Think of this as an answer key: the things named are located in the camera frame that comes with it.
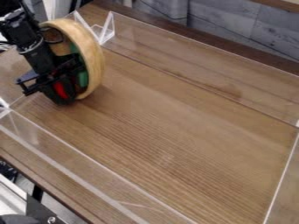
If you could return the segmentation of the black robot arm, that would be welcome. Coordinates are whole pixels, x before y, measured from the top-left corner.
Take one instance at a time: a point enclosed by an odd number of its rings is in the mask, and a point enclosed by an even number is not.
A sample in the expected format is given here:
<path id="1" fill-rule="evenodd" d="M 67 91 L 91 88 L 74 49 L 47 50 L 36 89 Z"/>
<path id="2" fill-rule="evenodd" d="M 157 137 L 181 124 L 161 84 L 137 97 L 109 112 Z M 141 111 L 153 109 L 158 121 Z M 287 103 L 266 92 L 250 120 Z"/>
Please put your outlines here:
<path id="1" fill-rule="evenodd" d="M 40 27 L 24 0 L 0 0 L 0 33 L 32 67 L 15 82 L 23 94 L 42 92 L 55 104 L 74 103 L 79 96 L 80 72 L 87 67 L 78 52 L 66 56 L 54 53 L 51 45 L 63 42 L 62 32 Z"/>

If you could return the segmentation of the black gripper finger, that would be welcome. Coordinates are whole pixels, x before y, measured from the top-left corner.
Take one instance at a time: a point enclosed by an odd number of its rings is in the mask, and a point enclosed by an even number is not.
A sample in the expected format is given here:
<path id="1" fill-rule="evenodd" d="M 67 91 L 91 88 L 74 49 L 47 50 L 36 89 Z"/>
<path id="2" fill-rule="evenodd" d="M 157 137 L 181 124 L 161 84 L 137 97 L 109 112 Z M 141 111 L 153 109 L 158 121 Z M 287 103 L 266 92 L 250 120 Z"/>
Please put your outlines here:
<path id="1" fill-rule="evenodd" d="M 63 75 L 63 83 L 64 87 L 70 90 L 74 91 L 74 96 L 75 99 L 76 97 L 83 94 L 87 91 L 89 87 L 80 87 L 78 84 L 78 74 L 79 73 L 71 73 L 71 74 L 64 74 Z"/>
<path id="2" fill-rule="evenodd" d="M 54 85 L 50 86 L 43 86 L 42 87 L 42 92 L 44 93 L 44 95 L 52 100 L 52 102 L 58 105 L 68 105 L 74 102 L 75 100 L 75 96 L 74 96 L 74 91 L 70 91 L 66 87 L 66 92 L 68 94 L 70 99 L 64 100 L 59 97 Z"/>

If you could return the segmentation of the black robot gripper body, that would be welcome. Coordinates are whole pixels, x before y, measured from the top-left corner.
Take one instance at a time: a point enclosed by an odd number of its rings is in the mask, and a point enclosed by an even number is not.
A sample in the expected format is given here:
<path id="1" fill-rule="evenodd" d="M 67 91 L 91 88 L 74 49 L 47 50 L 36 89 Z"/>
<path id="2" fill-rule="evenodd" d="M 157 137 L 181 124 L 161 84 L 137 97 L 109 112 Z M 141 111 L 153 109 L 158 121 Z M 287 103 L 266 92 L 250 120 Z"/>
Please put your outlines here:
<path id="1" fill-rule="evenodd" d="M 43 86 L 54 85 L 56 82 L 63 83 L 64 74 L 75 74 L 83 68 L 79 57 L 64 57 L 59 59 L 54 68 L 46 72 L 38 72 L 35 69 L 16 79 L 15 84 L 22 88 L 26 96 L 42 92 Z"/>

